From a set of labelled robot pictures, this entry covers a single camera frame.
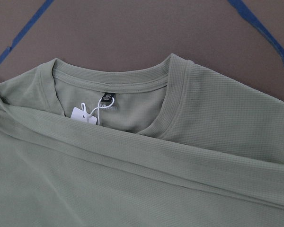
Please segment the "olive green long-sleeve shirt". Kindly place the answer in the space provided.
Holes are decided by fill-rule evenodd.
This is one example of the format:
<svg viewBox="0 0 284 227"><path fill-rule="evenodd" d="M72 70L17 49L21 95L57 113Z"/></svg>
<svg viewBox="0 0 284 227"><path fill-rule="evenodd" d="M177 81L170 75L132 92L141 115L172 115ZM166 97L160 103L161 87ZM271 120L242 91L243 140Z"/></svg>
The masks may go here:
<svg viewBox="0 0 284 227"><path fill-rule="evenodd" d="M0 227L284 227L284 102L174 54L43 63L0 83Z"/></svg>

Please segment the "white paper price tag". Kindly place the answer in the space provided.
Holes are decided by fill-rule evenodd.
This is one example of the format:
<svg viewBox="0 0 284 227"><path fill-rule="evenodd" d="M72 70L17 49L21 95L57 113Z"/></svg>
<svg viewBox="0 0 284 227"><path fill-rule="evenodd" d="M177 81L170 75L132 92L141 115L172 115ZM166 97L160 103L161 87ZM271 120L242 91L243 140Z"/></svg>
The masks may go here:
<svg viewBox="0 0 284 227"><path fill-rule="evenodd" d="M115 103L115 98L112 97L109 100L109 104L101 106L102 99L98 101L97 107L95 107L91 113L87 112L85 103L81 103L81 108L74 107L71 113L70 118L79 122L90 123L93 125L100 125L100 110L108 109L113 106Z"/></svg>

